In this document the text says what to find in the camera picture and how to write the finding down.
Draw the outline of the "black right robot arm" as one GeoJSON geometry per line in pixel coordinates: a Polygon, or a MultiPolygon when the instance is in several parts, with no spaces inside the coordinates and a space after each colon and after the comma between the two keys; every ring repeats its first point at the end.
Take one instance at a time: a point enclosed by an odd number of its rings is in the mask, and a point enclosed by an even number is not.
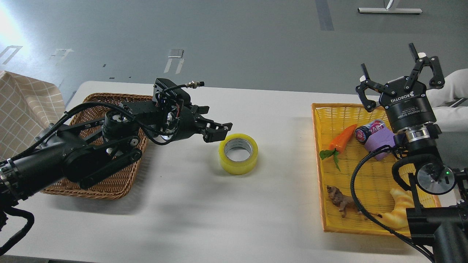
{"type": "Polygon", "coordinates": [[[378,105],[385,109],[395,134],[395,146],[383,145],[368,153],[351,175],[351,196],[368,219],[401,239],[433,263],[467,262],[467,169],[450,168],[440,157],[436,139],[441,134],[436,117],[426,96],[428,89],[442,89],[445,80],[439,58],[419,55],[413,43],[409,49],[415,66],[408,76],[386,84],[370,79],[365,64],[364,77],[356,93],[368,112],[378,105]],[[413,196],[414,208],[407,208],[411,236],[408,238],[385,226],[366,211],[355,193],[355,180],[361,167],[377,154],[391,152],[400,159],[392,166],[393,179],[413,196]],[[444,195],[458,189],[456,205],[424,208],[418,189],[431,195],[444,195]]]}

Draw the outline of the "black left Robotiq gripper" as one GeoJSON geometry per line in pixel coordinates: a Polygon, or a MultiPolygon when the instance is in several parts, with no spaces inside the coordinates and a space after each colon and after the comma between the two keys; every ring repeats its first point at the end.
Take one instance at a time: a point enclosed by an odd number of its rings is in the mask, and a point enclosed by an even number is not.
{"type": "Polygon", "coordinates": [[[178,141],[190,138],[194,134],[203,135],[206,143],[224,141],[233,123],[217,123],[202,115],[209,112],[209,106],[192,105],[191,108],[183,107],[179,117],[174,112],[167,115],[167,133],[173,133],[166,137],[167,141],[178,141]]]}

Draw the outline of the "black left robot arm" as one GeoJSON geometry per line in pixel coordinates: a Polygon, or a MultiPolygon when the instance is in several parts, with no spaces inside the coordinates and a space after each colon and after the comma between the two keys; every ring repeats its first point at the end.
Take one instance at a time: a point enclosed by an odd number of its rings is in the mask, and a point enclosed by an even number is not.
{"type": "Polygon", "coordinates": [[[1,255],[22,240],[34,224],[32,213],[16,208],[20,200],[63,178],[88,189],[136,163],[143,155],[137,148],[140,131],[157,145],[194,134],[201,134],[206,143],[224,140],[232,123],[204,118],[209,106],[193,104],[184,91],[202,86],[203,81],[176,85],[157,78],[150,100],[79,104],[45,128],[32,146],[3,160],[1,226],[6,225],[8,216],[22,217],[26,224],[1,246],[1,255]]]}

